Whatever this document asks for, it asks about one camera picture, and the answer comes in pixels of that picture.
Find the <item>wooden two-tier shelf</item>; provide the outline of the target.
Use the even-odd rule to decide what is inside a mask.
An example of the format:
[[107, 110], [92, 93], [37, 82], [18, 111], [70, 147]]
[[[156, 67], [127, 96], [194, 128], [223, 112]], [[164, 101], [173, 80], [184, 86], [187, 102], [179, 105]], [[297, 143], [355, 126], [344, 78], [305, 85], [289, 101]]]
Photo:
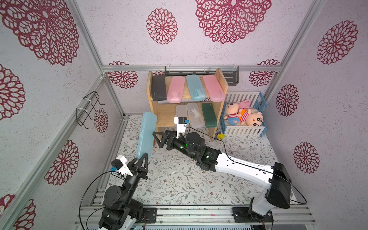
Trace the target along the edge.
[[214, 75], [154, 76], [148, 73], [147, 96], [152, 113], [157, 117], [155, 131], [164, 127], [178, 128], [179, 117], [187, 127], [207, 128], [215, 138], [229, 85], [221, 69]]

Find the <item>pink pencil case right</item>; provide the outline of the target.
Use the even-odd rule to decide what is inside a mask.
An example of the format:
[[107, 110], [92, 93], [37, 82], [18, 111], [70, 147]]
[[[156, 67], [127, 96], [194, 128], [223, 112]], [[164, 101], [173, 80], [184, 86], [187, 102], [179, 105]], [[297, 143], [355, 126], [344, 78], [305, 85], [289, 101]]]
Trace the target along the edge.
[[206, 75], [203, 77], [203, 80], [212, 102], [221, 102], [225, 100], [225, 93], [215, 75]]

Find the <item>clear frosted pencil case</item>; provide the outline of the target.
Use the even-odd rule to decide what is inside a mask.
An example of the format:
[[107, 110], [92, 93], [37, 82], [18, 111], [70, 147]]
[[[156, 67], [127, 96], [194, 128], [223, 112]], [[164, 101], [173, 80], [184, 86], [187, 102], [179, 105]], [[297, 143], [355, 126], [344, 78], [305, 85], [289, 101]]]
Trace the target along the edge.
[[190, 125], [193, 128], [203, 128], [204, 127], [204, 121], [201, 116], [199, 107], [197, 103], [188, 103], [186, 105], [187, 108], [187, 114], [189, 115], [189, 121]]

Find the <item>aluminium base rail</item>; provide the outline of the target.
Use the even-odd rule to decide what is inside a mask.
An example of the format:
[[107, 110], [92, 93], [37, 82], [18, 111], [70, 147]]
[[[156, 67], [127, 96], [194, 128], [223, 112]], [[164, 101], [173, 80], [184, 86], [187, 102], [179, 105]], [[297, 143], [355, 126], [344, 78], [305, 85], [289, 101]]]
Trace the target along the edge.
[[304, 205], [273, 209], [262, 220], [245, 216], [246, 206], [145, 206], [143, 217], [128, 230], [317, 230], [311, 211]]

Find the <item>white and blue toy crib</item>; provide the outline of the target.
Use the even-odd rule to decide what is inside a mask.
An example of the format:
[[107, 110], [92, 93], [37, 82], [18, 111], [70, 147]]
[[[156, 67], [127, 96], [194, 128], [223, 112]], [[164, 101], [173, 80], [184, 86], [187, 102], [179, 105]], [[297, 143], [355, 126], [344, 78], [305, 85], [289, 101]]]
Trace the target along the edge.
[[263, 98], [260, 92], [229, 92], [225, 104], [223, 107], [222, 115], [220, 117], [220, 126], [221, 131], [226, 136], [258, 136], [262, 137], [267, 128], [263, 121], [261, 126], [242, 126], [242, 125], [229, 125], [225, 120], [225, 108], [227, 103], [231, 102], [241, 102], [244, 100], [251, 100], [250, 107], [253, 109], [257, 109], [259, 112], [263, 114], [264, 109], [267, 108], [267, 104], [265, 99]]

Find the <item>teal pencil case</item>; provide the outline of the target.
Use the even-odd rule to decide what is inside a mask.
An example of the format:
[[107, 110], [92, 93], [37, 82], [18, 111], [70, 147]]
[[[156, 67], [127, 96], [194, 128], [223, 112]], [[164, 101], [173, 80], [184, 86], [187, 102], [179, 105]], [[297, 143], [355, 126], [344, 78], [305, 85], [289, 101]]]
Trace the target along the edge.
[[154, 143], [153, 132], [156, 131], [156, 125], [157, 116], [154, 113], [146, 112], [143, 114], [137, 147], [137, 159], [140, 159], [145, 153], [148, 154], [148, 159], [151, 158]]

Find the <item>black wall shelf bracket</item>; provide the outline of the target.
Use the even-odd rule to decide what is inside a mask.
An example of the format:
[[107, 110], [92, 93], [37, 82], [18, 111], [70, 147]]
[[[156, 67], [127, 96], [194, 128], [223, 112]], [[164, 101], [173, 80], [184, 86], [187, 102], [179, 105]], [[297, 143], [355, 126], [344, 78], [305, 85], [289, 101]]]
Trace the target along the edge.
[[[231, 71], [222, 71], [224, 78], [229, 86], [236, 86], [239, 83], [240, 75], [239, 75], [239, 68], [236, 67]], [[173, 76], [187, 76], [191, 74], [196, 75], [215, 75], [216, 70], [213, 69], [212, 71], [206, 70], [203, 68], [202, 70], [169, 70], [169, 67], [164, 68], [164, 76], [165, 77], [173, 77]]]

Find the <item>light blue pencil case top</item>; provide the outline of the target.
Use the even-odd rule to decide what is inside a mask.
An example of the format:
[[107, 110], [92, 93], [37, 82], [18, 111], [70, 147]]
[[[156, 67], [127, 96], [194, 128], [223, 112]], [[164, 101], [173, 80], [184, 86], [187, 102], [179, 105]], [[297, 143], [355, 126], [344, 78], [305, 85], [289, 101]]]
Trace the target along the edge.
[[186, 82], [193, 101], [203, 101], [206, 99], [206, 91], [198, 75], [187, 75]]

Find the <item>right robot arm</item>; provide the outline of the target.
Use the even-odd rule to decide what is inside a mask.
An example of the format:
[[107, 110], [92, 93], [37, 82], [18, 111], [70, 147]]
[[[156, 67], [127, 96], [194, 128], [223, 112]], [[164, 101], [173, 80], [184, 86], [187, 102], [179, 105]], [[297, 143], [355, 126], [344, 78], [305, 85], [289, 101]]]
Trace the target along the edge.
[[232, 174], [263, 187], [263, 191], [251, 200], [251, 214], [265, 216], [273, 208], [290, 208], [292, 183], [283, 164], [261, 165], [231, 157], [207, 146], [205, 140], [195, 132], [183, 136], [169, 130], [153, 132], [152, 135], [160, 148], [181, 152], [195, 160], [204, 171]]

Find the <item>dark green pencil case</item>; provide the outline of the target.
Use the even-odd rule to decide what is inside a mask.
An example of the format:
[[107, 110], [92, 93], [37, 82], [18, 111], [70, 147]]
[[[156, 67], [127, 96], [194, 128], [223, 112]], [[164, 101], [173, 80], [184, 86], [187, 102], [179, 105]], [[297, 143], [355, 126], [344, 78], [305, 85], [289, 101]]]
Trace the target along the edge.
[[211, 103], [203, 103], [202, 112], [205, 121], [205, 126], [207, 128], [217, 127], [218, 123], [213, 105]]

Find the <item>pink pencil case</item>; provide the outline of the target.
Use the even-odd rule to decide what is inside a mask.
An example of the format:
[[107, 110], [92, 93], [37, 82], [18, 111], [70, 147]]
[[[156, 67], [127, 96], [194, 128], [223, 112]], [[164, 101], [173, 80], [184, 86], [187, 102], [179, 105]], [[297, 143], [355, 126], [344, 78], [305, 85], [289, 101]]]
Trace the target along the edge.
[[172, 77], [166, 97], [169, 103], [181, 103], [185, 88], [185, 82], [186, 79], [183, 76]]
[[206, 75], [203, 77], [203, 80], [212, 102], [221, 102], [225, 100], [225, 93], [215, 75]]

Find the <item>pink pencil case left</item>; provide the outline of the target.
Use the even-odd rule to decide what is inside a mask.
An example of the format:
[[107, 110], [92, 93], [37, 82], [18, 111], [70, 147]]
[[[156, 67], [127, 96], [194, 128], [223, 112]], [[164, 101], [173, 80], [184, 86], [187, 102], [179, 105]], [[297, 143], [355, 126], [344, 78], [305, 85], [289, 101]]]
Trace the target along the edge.
[[186, 79], [183, 76], [172, 77], [166, 97], [169, 103], [181, 103], [185, 88], [185, 82]]

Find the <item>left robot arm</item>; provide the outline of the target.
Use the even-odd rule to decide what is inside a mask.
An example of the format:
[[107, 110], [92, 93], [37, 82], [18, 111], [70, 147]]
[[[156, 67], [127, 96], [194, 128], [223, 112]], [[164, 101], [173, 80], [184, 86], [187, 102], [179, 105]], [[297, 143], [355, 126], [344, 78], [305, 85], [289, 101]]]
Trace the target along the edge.
[[130, 230], [135, 223], [147, 222], [143, 203], [133, 199], [141, 179], [148, 179], [148, 154], [128, 162], [119, 155], [112, 162], [112, 173], [124, 178], [121, 186], [110, 186], [104, 194], [100, 230]]

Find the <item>pink rabbit plush doll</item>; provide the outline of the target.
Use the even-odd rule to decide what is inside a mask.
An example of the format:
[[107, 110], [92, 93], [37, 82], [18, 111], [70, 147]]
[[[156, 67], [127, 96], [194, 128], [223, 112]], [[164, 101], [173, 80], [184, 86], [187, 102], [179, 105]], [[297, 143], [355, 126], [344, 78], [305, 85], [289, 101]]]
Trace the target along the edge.
[[224, 120], [229, 125], [240, 125], [243, 115], [250, 109], [251, 100], [227, 103], [225, 108]]

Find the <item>dark grey pencil case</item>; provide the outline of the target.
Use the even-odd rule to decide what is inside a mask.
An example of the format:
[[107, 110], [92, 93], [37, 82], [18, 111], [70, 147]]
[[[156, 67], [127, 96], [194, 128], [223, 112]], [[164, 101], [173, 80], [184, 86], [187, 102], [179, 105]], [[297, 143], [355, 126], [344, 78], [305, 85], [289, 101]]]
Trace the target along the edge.
[[167, 100], [165, 76], [159, 75], [152, 77], [151, 96], [153, 101]]

